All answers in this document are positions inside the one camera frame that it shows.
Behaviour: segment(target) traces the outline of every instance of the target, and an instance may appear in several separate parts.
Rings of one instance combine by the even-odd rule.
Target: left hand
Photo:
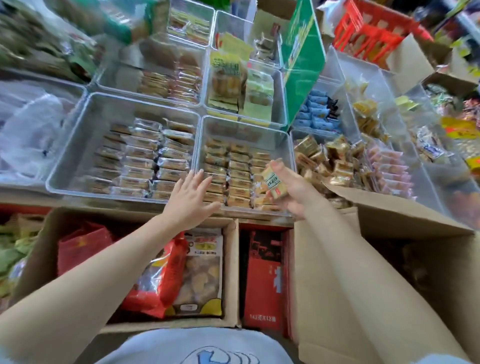
[[[212,177],[202,181],[203,176],[204,170],[198,171],[197,174],[191,170],[185,181],[180,179],[175,184],[170,199],[160,215],[175,231],[193,229],[220,209],[219,202],[208,205],[203,202],[205,192],[212,183]]]

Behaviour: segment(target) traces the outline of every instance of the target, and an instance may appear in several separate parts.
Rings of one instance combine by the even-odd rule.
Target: red packaging
[[[68,272],[112,244],[112,236],[105,226],[85,222],[81,229],[59,240],[58,275]]]
[[[187,252],[188,242],[182,232],[168,242],[160,257],[150,262],[121,307],[163,318],[182,286]]]
[[[281,256],[280,232],[250,232],[244,326],[283,329]]]

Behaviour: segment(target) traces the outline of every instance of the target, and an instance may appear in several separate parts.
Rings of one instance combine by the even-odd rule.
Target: green sign
[[[288,28],[282,32],[281,55],[288,125],[325,66],[325,49],[312,0],[298,0]]]

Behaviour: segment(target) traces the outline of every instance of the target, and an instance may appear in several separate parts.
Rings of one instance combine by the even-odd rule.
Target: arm
[[[72,363],[160,250],[220,208],[203,204],[202,177],[191,171],[161,215],[0,315],[0,348],[18,363]]]
[[[430,353],[468,360],[428,303],[328,200],[283,163],[271,166],[290,195],[281,204],[309,223],[384,363],[411,363]]]

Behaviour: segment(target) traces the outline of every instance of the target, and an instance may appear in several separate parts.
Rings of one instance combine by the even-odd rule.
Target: hand
[[[270,161],[270,167],[278,178],[287,186],[288,196],[273,200],[283,209],[300,218],[305,218],[305,207],[316,204],[319,198],[323,198],[315,188],[302,176],[286,167],[281,160]]]
[[[212,183],[212,177],[202,181],[203,176],[204,170],[200,170],[197,174],[191,170],[185,181],[180,179],[175,184],[170,199],[160,215],[178,232],[195,228],[221,207],[219,202],[209,205],[203,202],[205,192]]]

